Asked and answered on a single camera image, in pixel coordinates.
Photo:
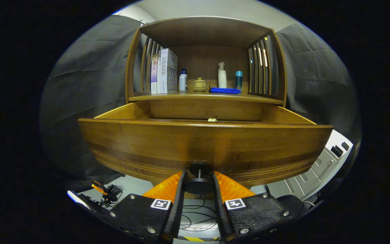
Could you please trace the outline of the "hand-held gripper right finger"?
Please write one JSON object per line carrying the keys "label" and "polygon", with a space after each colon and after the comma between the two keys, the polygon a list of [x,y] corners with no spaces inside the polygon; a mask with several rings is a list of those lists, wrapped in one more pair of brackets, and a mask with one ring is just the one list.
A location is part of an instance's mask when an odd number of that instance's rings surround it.
{"label": "hand-held gripper right finger", "polygon": [[269,192],[238,194],[225,200],[225,183],[211,172],[216,218],[223,242],[267,242],[299,217],[299,199],[274,198]]}

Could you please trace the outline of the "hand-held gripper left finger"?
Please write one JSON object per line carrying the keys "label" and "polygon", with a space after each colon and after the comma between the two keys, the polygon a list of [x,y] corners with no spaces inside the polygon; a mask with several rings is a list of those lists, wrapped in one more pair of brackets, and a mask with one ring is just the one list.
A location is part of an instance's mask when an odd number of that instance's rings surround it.
{"label": "hand-held gripper left finger", "polygon": [[109,211],[109,225],[141,243],[172,243],[180,228],[184,178],[181,171],[142,196],[129,194]]}

